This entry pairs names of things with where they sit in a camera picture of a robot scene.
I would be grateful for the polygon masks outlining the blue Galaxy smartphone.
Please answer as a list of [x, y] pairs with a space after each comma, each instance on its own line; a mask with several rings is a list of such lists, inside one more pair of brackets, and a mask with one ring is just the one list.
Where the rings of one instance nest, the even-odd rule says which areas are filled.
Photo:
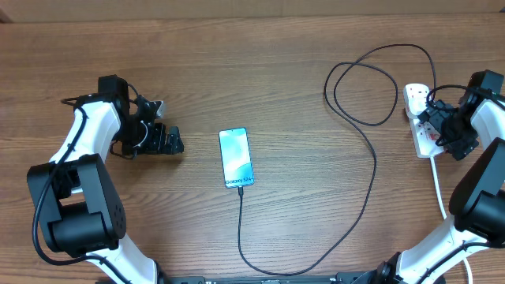
[[253, 185], [255, 182], [246, 128], [219, 132], [224, 184], [228, 189]]

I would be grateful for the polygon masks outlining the white power strip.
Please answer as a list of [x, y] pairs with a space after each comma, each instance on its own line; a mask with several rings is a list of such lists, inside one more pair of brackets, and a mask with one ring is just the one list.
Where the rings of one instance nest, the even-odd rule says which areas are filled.
[[[423, 84], [407, 84], [403, 88], [403, 96], [406, 109], [406, 97], [427, 97], [429, 88]], [[410, 119], [410, 128], [413, 136], [414, 148], [418, 158], [430, 158], [444, 152], [443, 147], [436, 145], [436, 140], [440, 137], [439, 133], [429, 124], [420, 123], [418, 119]]]

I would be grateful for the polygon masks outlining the white charger plug adapter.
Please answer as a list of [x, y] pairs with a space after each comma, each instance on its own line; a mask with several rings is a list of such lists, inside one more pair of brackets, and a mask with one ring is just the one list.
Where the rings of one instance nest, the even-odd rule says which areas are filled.
[[410, 119], [417, 119], [427, 109], [425, 97], [414, 97], [408, 95], [406, 97], [406, 114]]

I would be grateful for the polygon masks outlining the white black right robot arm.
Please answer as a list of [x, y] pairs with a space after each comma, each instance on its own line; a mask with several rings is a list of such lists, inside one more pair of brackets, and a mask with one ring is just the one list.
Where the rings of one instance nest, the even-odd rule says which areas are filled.
[[472, 254], [504, 247], [504, 76], [474, 73], [458, 106], [435, 99], [433, 90], [404, 89], [413, 133], [433, 129], [428, 143], [457, 161], [474, 148], [484, 151], [454, 188], [449, 215], [416, 246], [395, 253], [357, 283], [443, 283], [444, 273]]

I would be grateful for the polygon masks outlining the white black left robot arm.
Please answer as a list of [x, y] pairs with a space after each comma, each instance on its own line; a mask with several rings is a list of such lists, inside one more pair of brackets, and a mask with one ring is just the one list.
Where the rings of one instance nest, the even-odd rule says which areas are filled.
[[160, 122], [165, 104], [150, 101], [116, 75], [100, 77], [95, 93], [63, 99], [74, 122], [48, 163], [31, 166], [34, 203], [32, 242], [39, 258], [54, 266], [89, 262], [112, 283], [168, 283], [159, 264], [126, 233], [122, 201], [105, 162], [118, 157], [176, 155], [184, 151], [178, 127]]

